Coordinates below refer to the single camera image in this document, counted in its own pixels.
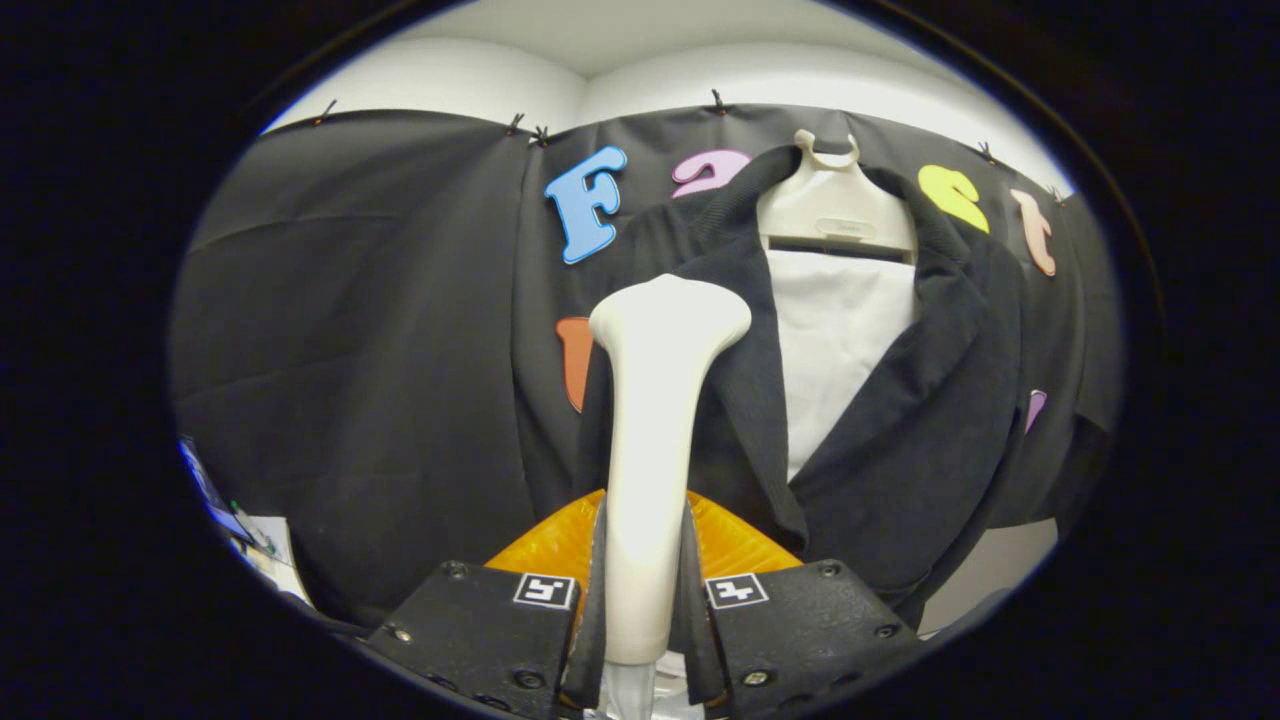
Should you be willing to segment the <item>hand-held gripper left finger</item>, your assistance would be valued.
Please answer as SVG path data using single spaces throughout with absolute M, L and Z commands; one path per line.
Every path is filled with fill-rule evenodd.
M 367 647 L 435 691 L 518 717 L 599 707 L 604 497 L 573 501 L 486 562 L 443 562 Z

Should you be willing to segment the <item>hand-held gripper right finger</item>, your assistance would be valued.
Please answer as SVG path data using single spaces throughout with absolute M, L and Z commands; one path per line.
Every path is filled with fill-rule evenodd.
M 911 626 L 844 562 L 804 562 L 687 495 L 682 656 L 687 701 L 705 717 L 796 714 L 874 685 L 920 651 Z

